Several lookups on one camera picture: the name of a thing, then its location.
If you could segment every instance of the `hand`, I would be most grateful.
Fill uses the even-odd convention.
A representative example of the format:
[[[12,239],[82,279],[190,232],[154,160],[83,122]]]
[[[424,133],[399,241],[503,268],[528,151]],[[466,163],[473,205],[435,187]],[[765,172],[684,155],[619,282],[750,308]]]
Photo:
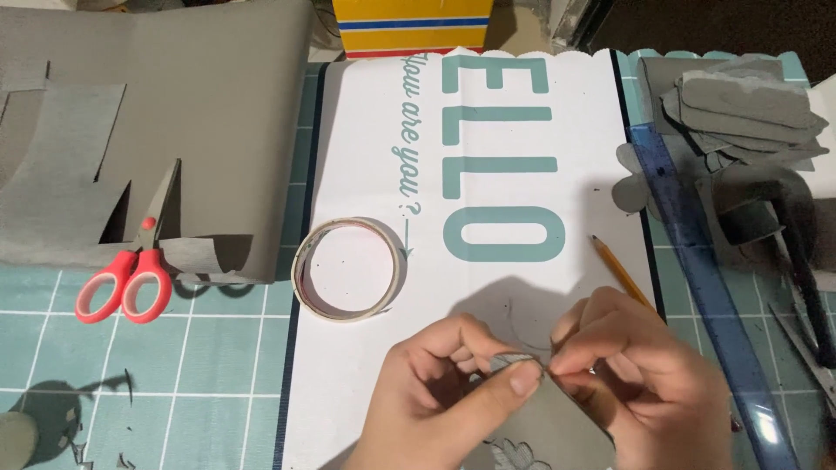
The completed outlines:
[[[431,324],[389,350],[363,432],[344,470],[458,470],[540,384],[533,360],[506,367],[466,394],[474,372],[514,349],[469,314]]]
[[[558,321],[552,344],[549,371],[613,436],[619,470],[732,467],[725,377],[655,312],[596,289]]]

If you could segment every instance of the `roll of tape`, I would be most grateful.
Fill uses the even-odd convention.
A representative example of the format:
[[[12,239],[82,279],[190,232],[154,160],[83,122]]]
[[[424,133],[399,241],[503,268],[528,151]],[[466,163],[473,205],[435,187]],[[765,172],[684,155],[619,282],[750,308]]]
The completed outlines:
[[[392,277],[389,281],[389,287],[383,294],[383,297],[366,310],[348,311],[342,310],[332,305],[327,304],[313,289],[310,283],[310,269],[308,267],[308,260],[316,250],[320,241],[328,235],[331,231],[340,227],[361,227],[371,231],[386,244],[389,253],[392,257]],[[308,234],[307,237],[299,245],[296,251],[296,256],[293,257],[293,266],[291,267],[291,283],[293,284],[293,293],[296,295],[299,303],[308,307],[315,314],[338,322],[351,322],[361,319],[369,318],[372,315],[380,313],[386,308],[389,303],[397,296],[402,285],[402,271],[404,266],[402,259],[398,254],[398,247],[400,241],[396,241],[393,235],[388,234],[388,230],[378,223],[362,217],[346,217],[334,220],[329,220],[322,225],[319,225]]]

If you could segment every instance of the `blue ruler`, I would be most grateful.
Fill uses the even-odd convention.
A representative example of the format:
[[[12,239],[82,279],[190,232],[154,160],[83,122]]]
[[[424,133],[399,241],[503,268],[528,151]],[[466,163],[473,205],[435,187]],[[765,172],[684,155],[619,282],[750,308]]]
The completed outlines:
[[[680,184],[665,142],[653,124],[633,125],[628,131],[761,469],[798,468],[761,364],[737,316],[711,241],[702,230],[700,220],[705,215],[701,204]]]

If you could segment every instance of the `striped box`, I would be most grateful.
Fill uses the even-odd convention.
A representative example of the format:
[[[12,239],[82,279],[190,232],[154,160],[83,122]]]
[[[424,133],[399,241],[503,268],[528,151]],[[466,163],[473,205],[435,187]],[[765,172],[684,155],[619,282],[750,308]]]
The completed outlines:
[[[482,51],[493,0],[334,0],[347,59]]]

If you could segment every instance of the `pencil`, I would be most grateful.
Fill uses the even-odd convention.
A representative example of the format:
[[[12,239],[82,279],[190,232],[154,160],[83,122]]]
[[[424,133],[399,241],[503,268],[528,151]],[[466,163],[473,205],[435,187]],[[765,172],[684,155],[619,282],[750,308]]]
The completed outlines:
[[[595,251],[598,252],[598,255],[601,259],[604,260],[604,263],[607,265],[610,271],[615,275],[615,277],[619,280],[622,286],[624,286],[624,290],[627,291],[627,294],[632,297],[633,299],[638,300],[642,305],[656,311],[653,308],[653,305],[650,301],[645,297],[645,295],[639,289],[639,286],[636,285],[635,281],[627,274],[627,270],[624,269],[624,266],[621,265],[619,260],[615,257],[613,252],[609,249],[609,247],[601,241],[600,238],[592,236],[592,244],[595,246]]]

